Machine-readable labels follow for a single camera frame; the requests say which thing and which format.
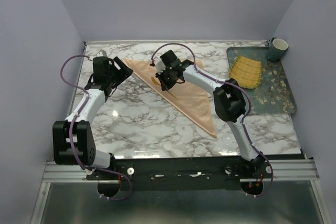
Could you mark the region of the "peach cloth napkin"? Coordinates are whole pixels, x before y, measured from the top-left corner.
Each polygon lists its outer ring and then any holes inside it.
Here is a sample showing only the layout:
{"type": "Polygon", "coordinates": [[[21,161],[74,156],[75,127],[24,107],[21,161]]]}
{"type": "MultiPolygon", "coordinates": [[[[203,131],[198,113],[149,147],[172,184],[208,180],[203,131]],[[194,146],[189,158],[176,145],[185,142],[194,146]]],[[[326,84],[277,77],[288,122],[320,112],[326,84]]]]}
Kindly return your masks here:
{"type": "MultiPolygon", "coordinates": [[[[133,70],[133,73],[140,80],[156,92],[156,86],[151,81],[151,77],[155,77],[156,69],[151,67],[149,62],[129,59],[124,59],[123,62],[133,70]]],[[[184,84],[176,84],[169,91],[177,97],[177,100],[169,95],[156,93],[210,136],[214,138],[217,137],[208,93],[206,91],[188,82],[184,84]]]]}

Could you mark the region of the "orange plastic knife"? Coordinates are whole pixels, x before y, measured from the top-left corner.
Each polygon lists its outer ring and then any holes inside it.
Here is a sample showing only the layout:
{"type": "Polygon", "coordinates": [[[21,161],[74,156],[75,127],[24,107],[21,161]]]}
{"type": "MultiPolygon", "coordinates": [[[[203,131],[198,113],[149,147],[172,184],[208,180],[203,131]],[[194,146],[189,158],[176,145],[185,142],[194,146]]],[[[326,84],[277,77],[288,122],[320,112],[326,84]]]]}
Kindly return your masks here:
{"type": "Polygon", "coordinates": [[[157,79],[155,77],[151,77],[151,81],[156,86],[155,90],[156,90],[157,93],[169,95],[169,96],[171,96],[171,97],[173,97],[174,99],[177,100],[177,97],[172,92],[161,90],[161,84],[157,81],[157,79]]]}

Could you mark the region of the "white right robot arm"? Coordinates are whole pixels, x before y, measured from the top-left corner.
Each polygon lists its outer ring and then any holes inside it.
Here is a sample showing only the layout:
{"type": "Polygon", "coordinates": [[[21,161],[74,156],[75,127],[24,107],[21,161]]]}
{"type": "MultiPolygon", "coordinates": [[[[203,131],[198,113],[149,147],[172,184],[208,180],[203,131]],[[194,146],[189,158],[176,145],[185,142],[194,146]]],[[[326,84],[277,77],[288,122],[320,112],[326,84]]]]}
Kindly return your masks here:
{"type": "Polygon", "coordinates": [[[251,107],[251,101],[237,81],[216,78],[198,68],[195,62],[181,61],[172,50],[160,56],[158,62],[152,59],[150,66],[156,68],[155,76],[163,91],[170,90],[177,83],[188,82],[212,95],[217,116],[228,124],[238,144],[242,173],[249,178],[259,174],[266,158],[255,147],[244,124],[245,117],[250,113],[245,106],[251,107]]]}

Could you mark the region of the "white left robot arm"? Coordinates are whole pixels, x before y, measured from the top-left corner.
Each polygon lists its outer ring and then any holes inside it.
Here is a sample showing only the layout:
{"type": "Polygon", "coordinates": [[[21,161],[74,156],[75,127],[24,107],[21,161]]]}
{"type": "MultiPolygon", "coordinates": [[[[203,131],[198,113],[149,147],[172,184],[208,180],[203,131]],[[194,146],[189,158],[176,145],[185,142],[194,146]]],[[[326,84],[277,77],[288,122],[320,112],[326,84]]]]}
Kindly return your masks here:
{"type": "Polygon", "coordinates": [[[79,165],[82,169],[98,168],[104,179],[116,175],[115,157],[97,150],[91,123],[99,109],[116,88],[133,74],[118,57],[92,59],[93,73],[83,91],[77,107],[52,127],[54,161],[58,165],[79,165]]]}

